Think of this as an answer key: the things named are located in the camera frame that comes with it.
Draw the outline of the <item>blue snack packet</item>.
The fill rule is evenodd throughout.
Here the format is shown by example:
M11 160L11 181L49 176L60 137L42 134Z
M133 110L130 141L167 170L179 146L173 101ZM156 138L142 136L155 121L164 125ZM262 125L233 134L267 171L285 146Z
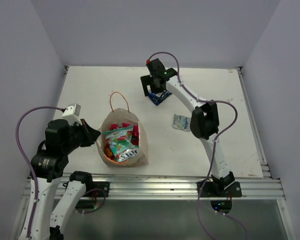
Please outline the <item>blue snack packet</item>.
M165 99L167 99L171 95L172 93L167 90L156 94L149 92L148 98L155 106L159 106Z

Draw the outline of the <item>orange Doritos chip bag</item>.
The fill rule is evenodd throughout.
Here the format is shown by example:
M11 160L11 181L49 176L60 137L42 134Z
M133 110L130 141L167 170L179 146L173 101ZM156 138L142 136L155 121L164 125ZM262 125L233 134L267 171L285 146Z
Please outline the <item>orange Doritos chip bag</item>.
M112 150L110 149L110 147L108 145L106 145L104 147L104 154L105 154L106 158L111 160L111 161L113 161L115 159L115 156L114 156Z

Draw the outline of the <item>green Fox's candy bag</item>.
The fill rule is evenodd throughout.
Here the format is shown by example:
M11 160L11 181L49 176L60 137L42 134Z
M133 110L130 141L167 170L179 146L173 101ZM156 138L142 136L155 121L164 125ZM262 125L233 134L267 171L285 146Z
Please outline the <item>green Fox's candy bag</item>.
M119 164L133 158L139 151L139 147L131 143L131 128L121 128L103 133L104 139L115 156L115 161Z

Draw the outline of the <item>pink snack bag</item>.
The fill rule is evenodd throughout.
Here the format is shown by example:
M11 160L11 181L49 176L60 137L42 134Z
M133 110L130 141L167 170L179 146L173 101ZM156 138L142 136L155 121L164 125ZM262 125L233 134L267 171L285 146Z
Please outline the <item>pink snack bag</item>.
M139 127L136 124L130 124L130 123L112 123L110 124L109 130L118 130L122 128L130 128L128 131L131 135L131 143L133 145L138 146L139 145Z

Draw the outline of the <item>small silver snack packet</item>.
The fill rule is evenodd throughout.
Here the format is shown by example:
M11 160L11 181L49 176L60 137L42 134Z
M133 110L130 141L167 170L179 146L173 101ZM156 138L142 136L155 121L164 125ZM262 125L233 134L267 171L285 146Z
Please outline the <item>small silver snack packet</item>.
M171 126L176 130L190 132L191 131L190 123L191 123L190 117L174 114L173 122Z

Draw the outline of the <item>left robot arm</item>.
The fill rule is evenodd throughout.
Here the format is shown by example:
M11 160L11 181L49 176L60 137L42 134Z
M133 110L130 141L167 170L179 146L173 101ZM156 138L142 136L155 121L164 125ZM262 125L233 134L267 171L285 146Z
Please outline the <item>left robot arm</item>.
M70 125L65 119L48 123L45 140L31 159L30 201L19 239L62 240L64 230L82 196L93 193L92 175L73 172L57 205L55 195L61 183L69 154L77 148L90 147L100 136L84 119Z

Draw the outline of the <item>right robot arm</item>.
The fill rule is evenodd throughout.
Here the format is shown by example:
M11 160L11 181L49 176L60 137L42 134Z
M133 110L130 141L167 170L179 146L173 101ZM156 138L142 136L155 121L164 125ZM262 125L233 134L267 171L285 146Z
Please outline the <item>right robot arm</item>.
M231 190L235 177L220 146L217 102L197 95L184 84L177 70L166 69L158 58L148 59L146 67L149 75L140 78L144 95L149 95L148 88L153 94L168 91L190 111L190 131L200 140L208 156L210 169L207 175L212 178L213 192L217 196L225 196Z

